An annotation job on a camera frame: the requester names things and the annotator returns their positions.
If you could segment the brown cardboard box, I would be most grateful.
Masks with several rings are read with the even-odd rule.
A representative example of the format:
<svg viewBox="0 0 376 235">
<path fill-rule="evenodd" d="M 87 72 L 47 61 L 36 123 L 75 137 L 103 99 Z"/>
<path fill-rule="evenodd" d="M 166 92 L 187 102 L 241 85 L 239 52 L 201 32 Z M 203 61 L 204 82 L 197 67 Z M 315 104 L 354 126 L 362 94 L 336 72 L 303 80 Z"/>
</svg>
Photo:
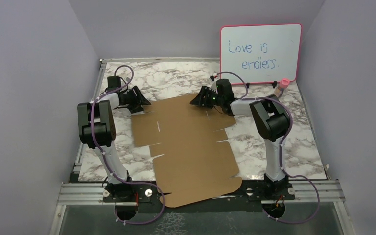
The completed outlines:
<svg viewBox="0 0 376 235">
<path fill-rule="evenodd" d="M 175 192 L 239 176 L 226 128 L 235 118 L 190 105 L 193 94 L 154 101 L 132 115 L 134 145 L 148 146 L 158 187 Z"/>
</svg>

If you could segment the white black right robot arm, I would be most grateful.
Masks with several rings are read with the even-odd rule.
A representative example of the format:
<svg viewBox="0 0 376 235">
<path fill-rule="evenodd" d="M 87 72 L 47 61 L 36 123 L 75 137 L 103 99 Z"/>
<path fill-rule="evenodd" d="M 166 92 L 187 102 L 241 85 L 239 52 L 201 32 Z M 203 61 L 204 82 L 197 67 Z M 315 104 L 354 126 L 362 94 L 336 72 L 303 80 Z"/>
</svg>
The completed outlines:
<svg viewBox="0 0 376 235">
<path fill-rule="evenodd" d="M 221 108 L 229 116 L 253 117 L 266 151 L 266 171 L 263 176 L 263 194 L 275 199 L 287 188 L 288 175 L 284 171 L 283 144 L 291 129 L 291 117 L 287 109 L 272 94 L 263 98 L 236 98 L 228 79 L 219 79 L 211 87 L 202 86 L 190 102 L 202 108 Z"/>
</svg>

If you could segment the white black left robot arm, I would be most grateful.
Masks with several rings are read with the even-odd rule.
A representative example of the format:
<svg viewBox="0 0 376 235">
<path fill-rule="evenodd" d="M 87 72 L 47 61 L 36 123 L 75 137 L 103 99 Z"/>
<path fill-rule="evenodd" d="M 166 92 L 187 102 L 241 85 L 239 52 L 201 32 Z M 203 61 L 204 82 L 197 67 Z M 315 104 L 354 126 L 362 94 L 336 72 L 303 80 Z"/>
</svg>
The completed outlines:
<svg viewBox="0 0 376 235">
<path fill-rule="evenodd" d="M 113 110 L 125 108 L 133 114 L 142 112 L 151 103 L 137 86 L 128 88 L 122 77 L 109 76 L 107 81 L 108 86 L 101 97 L 94 102 L 77 105 L 78 133 L 81 142 L 94 150 L 107 172 L 105 195 L 128 201 L 134 196 L 134 187 L 115 148 Z"/>
</svg>

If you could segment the pink framed whiteboard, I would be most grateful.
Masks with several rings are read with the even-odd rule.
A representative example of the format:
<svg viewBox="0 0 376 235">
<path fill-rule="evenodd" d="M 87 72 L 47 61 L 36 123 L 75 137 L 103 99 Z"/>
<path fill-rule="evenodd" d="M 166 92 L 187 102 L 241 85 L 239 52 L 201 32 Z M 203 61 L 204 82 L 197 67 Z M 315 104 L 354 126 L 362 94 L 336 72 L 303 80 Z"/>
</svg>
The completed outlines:
<svg viewBox="0 0 376 235">
<path fill-rule="evenodd" d="M 271 84 L 297 78 L 300 23 L 224 26 L 220 29 L 220 71 L 233 85 Z"/>
</svg>

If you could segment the pink lidded marker jar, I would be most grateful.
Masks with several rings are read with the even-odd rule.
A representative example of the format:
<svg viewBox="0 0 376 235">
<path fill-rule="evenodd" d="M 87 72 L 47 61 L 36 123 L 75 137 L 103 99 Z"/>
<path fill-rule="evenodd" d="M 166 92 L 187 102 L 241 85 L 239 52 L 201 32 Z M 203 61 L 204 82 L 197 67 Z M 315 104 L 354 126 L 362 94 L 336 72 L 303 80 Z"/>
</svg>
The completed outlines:
<svg viewBox="0 0 376 235">
<path fill-rule="evenodd" d="M 278 85 L 277 85 L 277 87 L 275 88 L 273 94 L 274 94 L 277 98 L 281 97 L 282 94 L 283 94 L 284 91 L 288 88 L 289 85 L 290 85 L 290 80 L 289 80 L 289 79 L 286 79 L 286 78 L 282 79 L 282 80 L 278 83 Z"/>
</svg>

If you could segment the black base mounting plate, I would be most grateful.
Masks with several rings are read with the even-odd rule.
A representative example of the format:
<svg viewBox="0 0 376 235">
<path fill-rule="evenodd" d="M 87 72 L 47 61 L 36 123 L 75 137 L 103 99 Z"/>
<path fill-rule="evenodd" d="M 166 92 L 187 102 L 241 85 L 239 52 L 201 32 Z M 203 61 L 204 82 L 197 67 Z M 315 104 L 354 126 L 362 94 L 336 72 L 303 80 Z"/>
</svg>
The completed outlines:
<svg viewBox="0 0 376 235">
<path fill-rule="evenodd" d="M 133 193 L 126 198 L 107 197 L 106 184 L 63 184 L 58 201 L 66 205 L 113 205 L 120 212 L 200 213 L 262 212 L 265 205 L 283 211 L 285 202 L 295 200 L 291 184 L 280 194 L 267 196 L 263 180 L 242 181 L 238 177 L 168 193 L 160 193 L 152 181 L 139 181 L 131 185 Z"/>
</svg>

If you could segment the aluminium front frame rail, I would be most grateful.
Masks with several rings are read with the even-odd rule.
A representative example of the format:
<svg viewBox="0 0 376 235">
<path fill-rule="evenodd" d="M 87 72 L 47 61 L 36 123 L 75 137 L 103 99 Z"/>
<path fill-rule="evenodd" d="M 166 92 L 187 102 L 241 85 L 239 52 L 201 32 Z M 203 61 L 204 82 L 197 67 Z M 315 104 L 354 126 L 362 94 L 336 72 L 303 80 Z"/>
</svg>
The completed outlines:
<svg viewBox="0 0 376 235">
<path fill-rule="evenodd" d="M 52 235 L 353 235 L 338 181 L 291 181 L 272 193 L 238 177 L 119 198 L 102 184 L 61 186 Z"/>
</svg>

